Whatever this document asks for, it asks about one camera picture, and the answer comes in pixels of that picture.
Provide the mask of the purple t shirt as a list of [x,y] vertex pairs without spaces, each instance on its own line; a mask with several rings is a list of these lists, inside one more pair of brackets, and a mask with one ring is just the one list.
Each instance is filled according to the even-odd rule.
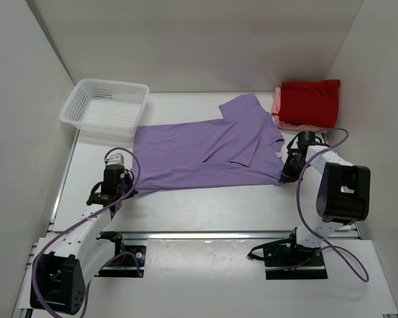
[[219,106],[222,118],[137,128],[132,171],[141,194],[280,184],[284,138],[256,94]]

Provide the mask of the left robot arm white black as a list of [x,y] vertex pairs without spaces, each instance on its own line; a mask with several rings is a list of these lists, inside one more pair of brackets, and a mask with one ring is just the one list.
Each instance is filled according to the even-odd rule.
[[92,188],[79,220],[34,258],[30,306],[53,317],[85,314],[91,280],[126,255],[121,234],[104,229],[123,201],[137,194],[138,177],[125,167],[120,148],[110,150],[103,161],[103,179]]

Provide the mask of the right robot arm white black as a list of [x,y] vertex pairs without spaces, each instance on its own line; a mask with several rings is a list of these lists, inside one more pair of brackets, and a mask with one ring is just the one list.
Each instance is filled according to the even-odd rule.
[[321,175],[316,211],[309,219],[300,212],[301,224],[288,238],[256,246],[247,256],[296,268],[312,260],[332,233],[367,218],[371,172],[339,157],[332,146],[312,131],[299,132],[288,143],[287,154],[279,179],[281,184],[299,185],[308,168]]

